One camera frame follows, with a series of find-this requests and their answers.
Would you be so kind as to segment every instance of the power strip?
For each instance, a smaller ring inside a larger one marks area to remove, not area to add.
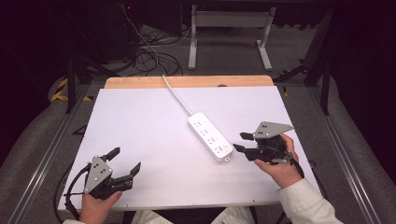
[[[199,112],[191,115],[189,117],[189,127],[216,161],[222,162],[231,159],[233,145],[224,138],[203,113]]]

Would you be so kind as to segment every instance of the hand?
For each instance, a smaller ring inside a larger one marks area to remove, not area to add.
[[[286,142],[287,151],[293,155],[293,158],[296,161],[298,161],[298,156],[294,151],[293,139],[283,133],[280,136]],[[254,161],[254,163],[265,173],[270,175],[282,189],[287,188],[288,186],[293,185],[302,179],[295,165],[290,165],[289,162],[281,162],[277,165],[270,165],[257,159]]]
[[[82,195],[82,208],[79,221],[86,224],[101,224],[107,218],[110,208],[122,195],[122,191],[113,193],[106,200],[95,199],[91,194]]]

